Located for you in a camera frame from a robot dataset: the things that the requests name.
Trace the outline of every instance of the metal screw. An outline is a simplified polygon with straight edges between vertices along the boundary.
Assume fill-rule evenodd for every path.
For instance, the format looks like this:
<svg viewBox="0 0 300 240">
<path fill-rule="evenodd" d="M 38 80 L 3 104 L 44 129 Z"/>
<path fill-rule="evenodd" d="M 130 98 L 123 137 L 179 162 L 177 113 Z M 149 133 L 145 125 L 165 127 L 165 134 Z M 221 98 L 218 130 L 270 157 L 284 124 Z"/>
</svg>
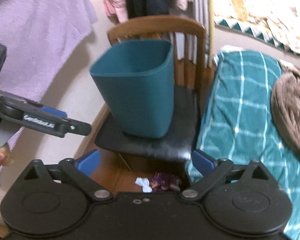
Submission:
<svg viewBox="0 0 300 240">
<path fill-rule="evenodd" d="M 194 198 L 198 196 L 198 193 L 193 189 L 186 189 L 182 192 L 182 194 L 186 198 Z"/>
<path fill-rule="evenodd" d="M 142 201 L 141 201 L 140 199 L 134 199 L 134 200 L 133 200 L 133 203 L 139 205 L 139 204 L 142 203 Z"/>
<path fill-rule="evenodd" d="M 151 201 L 151 198 L 145 197 L 145 198 L 142 199 L 142 201 L 143 201 L 143 202 L 150 202 L 150 201 Z"/>
<path fill-rule="evenodd" d="M 100 189 L 100 190 L 97 190 L 94 195 L 97 197 L 97 198 L 107 198 L 110 196 L 110 192 L 105 190 L 105 189 Z"/>
</svg>

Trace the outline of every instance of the teal plaid sheet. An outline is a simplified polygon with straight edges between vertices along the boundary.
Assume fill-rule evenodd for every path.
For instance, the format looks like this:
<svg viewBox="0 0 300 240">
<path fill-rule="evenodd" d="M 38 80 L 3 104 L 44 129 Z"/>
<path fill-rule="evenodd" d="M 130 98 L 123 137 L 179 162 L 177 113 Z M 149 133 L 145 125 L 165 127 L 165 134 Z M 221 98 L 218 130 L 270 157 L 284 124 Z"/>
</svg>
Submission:
<svg viewBox="0 0 300 240">
<path fill-rule="evenodd" d="M 272 57 L 254 51 L 220 52 L 216 59 L 218 69 L 197 148 L 236 164 L 262 161 L 293 204 L 285 234 L 300 240 L 300 163 L 281 140 L 270 109 L 271 89 L 281 67 Z M 186 171 L 192 182 L 202 178 L 191 161 Z"/>
</svg>

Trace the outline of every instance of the white tissue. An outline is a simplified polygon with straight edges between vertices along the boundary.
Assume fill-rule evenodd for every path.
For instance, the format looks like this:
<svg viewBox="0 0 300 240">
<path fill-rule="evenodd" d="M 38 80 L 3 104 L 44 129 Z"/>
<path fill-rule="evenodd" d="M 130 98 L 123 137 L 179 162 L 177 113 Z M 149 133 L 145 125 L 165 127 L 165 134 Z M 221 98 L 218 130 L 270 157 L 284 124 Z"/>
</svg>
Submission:
<svg viewBox="0 0 300 240">
<path fill-rule="evenodd" d="M 149 193 L 152 192 L 152 188 L 149 186 L 149 179 L 148 178 L 137 178 L 135 184 L 142 187 L 142 192 Z"/>
</svg>

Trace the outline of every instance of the teal waste bin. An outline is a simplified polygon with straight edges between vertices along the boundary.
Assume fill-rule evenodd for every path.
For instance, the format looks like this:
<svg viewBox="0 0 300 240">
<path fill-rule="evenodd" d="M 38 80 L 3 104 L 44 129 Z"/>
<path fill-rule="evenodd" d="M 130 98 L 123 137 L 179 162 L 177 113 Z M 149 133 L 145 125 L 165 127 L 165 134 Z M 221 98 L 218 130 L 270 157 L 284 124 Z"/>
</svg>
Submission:
<svg viewBox="0 0 300 240">
<path fill-rule="evenodd" d="M 112 46 L 90 74 L 125 133 L 161 138 L 173 113 L 173 45 L 130 40 Z"/>
</svg>

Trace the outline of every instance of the chair backrest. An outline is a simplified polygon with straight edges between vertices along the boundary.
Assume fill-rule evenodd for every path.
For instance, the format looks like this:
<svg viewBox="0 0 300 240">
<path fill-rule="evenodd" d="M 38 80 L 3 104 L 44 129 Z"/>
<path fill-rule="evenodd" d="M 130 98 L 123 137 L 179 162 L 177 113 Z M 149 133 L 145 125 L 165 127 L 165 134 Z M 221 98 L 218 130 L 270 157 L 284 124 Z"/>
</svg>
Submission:
<svg viewBox="0 0 300 240">
<path fill-rule="evenodd" d="M 182 70 L 178 65 L 176 33 L 183 33 L 185 35 L 185 58 Z M 189 35 L 197 37 L 197 66 L 195 72 L 193 69 L 194 65 L 189 61 Z M 195 20 L 179 16 L 145 16 L 128 20 L 127 22 L 114 26 L 108 31 L 108 39 L 111 45 L 127 39 L 138 38 L 173 39 L 175 84 L 180 85 L 180 75 L 184 73 L 183 84 L 188 87 L 189 76 L 194 72 L 194 89 L 200 94 L 203 81 L 203 54 L 206 39 L 206 30 L 202 24 Z"/>
</svg>

